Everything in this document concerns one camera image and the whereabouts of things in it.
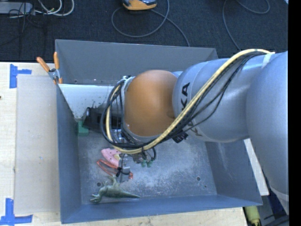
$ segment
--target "wooden table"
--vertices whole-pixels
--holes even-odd
[[[5,199],[14,199],[15,183],[15,152],[16,152],[16,105],[17,88],[9,88],[9,65],[0,63],[0,216],[5,214]],[[35,75],[45,75],[45,71],[38,63],[17,63],[18,69],[30,69]],[[33,213],[32,222],[25,224],[32,226],[61,225],[59,212]],[[70,224],[77,226],[246,226],[246,218],[242,208],[222,210],[208,210],[160,216],[139,218],[124,218],[98,222]]]

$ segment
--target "green object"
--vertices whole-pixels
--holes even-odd
[[[151,165],[152,165],[152,161],[149,161],[149,162],[147,162],[146,164],[147,164],[147,167],[150,168]]]
[[[83,127],[83,122],[82,121],[78,121],[76,124],[76,134],[79,137],[86,137],[87,135],[89,135],[89,129]]]
[[[261,226],[257,206],[245,207],[246,217],[252,226]]]
[[[143,160],[143,161],[141,162],[141,166],[142,166],[143,168],[146,166],[146,160]]]
[[[109,198],[140,198],[136,194],[132,194],[120,188],[120,183],[116,181],[116,177],[109,176],[109,179],[113,181],[113,185],[107,185],[107,182],[98,191],[98,194],[93,194],[93,198],[90,199],[93,203],[99,203],[102,197]]]

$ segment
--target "dark carpet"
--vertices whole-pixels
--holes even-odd
[[[42,11],[38,0],[11,1],[27,1]],[[59,6],[59,0],[40,1],[49,9]],[[62,1],[62,11],[67,12],[71,0]],[[40,56],[52,63],[56,39],[215,48],[219,58],[248,48],[288,50],[288,4],[284,0],[157,3],[152,11],[141,14],[125,10],[119,0],[74,0],[74,10],[67,16],[35,13],[11,18],[1,14],[0,61],[36,62]]]

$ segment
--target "green toy dinosaur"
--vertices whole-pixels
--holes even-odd
[[[129,192],[124,191],[120,188],[120,183],[116,181],[115,177],[109,176],[109,178],[113,181],[113,185],[105,185],[101,187],[98,191],[98,194],[93,194],[93,199],[90,199],[93,203],[99,203],[103,196],[110,198],[140,198],[140,196],[131,194]]]

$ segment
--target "gray cable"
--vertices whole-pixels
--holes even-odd
[[[151,11],[154,12],[155,14],[158,14],[158,15],[164,17],[164,19],[163,19],[162,23],[161,23],[155,30],[153,30],[153,31],[150,32],[150,33],[144,34],[144,35],[130,35],[130,34],[126,34],[126,33],[122,32],[122,31],[120,31],[120,30],[115,26],[114,21],[113,21],[113,18],[114,18],[115,13],[116,13],[117,11],[119,11],[120,9],[122,9],[122,7],[116,9],[116,10],[113,12],[112,16],[111,16],[111,22],[112,22],[112,25],[113,25],[113,27],[114,27],[119,33],[121,33],[121,34],[123,34],[123,35],[125,35],[125,36],[127,36],[127,37],[130,37],[130,38],[142,38],[142,37],[146,37],[146,36],[149,36],[149,35],[155,33],[156,31],[158,31],[158,30],[162,27],[162,25],[164,24],[164,22],[165,22],[166,20],[168,20],[169,22],[171,22],[171,23],[172,23],[172,24],[173,24],[173,25],[181,32],[181,34],[184,36],[184,38],[185,38],[185,40],[186,40],[188,46],[190,47],[190,44],[189,44],[189,42],[188,42],[188,40],[187,40],[185,34],[183,33],[183,31],[182,31],[182,30],[181,30],[181,29],[180,29],[173,21],[171,21],[169,18],[167,18],[168,13],[169,13],[169,0],[167,0],[167,12],[166,12],[165,15],[163,15],[163,14],[157,12],[157,11],[151,10]]]
[[[236,48],[238,48],[238,50],[241,51],[240,47],[239,47],[239,46],[237,45],[237,43],[234,41],[234,39],[233,39],[233,37],[232,37],[232,35],[231,35],[231,33],[230,33],[228,27],[227,27],[227,24],[226,24],[224,10],[225,10],[225,6],[226,6],[226,2],[227,2],[227,1],[228,1],[228,0],[225,0],[224,5],[223,5],[223,7],[222,7],[222,19],[223,19],[224,25],[225,25],[225,27],[226,27],[227,33],[228,33],[228,35],[230,36],[232,42],[235,44]],[[253,13],[256,13],[256,14],[266,14],[266,13],[269,12],[269,9],[270,9],[270,5],[269,5],[269,1],[268,1],[268,0],[265,0],[266,3],[267,3],[267,5],[268,5],[268,9],[267,9],[266,11],[264,11],[264,12],[258,12],[258,11],[251,10],[251,9],[247,8],[245,5],[243,5],[240,1],[238,1],[238,0],[235,0],[235,1],[236,1],[238,4],[240,4],[241,6],[243,6],[245,9],[247,9],[248,11],[253,12]]]

